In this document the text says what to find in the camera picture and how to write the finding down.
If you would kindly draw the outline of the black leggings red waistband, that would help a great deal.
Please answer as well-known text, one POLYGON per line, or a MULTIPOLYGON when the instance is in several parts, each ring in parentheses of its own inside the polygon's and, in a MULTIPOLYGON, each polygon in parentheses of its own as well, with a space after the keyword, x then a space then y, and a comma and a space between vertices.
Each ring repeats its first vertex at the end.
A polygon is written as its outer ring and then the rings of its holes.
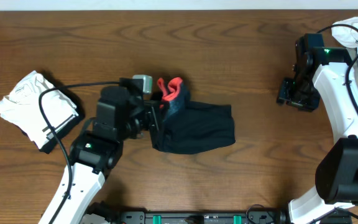
POLYGON ((236 142, 231 105, 191 100, 185 82, 175 77, 157 80, 162 127, 153 148, 172 154, 198 154, 236 142))

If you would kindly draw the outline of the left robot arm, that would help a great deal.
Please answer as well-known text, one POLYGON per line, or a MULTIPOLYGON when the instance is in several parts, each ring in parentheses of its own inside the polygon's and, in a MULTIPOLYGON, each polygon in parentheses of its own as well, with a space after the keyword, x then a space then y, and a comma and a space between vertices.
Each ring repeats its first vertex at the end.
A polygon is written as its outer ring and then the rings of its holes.
POLYGON ((161 128, 160 102, 145 100, 137 87, 107 86, 101 90, 96 116, 64 152, 62 180, 41 223, 81 223, 109 172, 122 156, 124 141, 149 131, 156 145, 161 128))

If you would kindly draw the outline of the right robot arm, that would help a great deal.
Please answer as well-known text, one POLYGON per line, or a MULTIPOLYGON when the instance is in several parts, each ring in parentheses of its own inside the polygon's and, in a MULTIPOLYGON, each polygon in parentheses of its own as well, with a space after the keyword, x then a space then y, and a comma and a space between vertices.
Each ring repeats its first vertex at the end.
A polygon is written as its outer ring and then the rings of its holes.
POLYGON ((285 78, 277 103, 314 111, 322 101, 333 147, 319 163, 314 186, 288 204, 290 223, 337 221, 358 206, 358 89, 354 58, 344 48, 296 45, 295 76, 285 78))

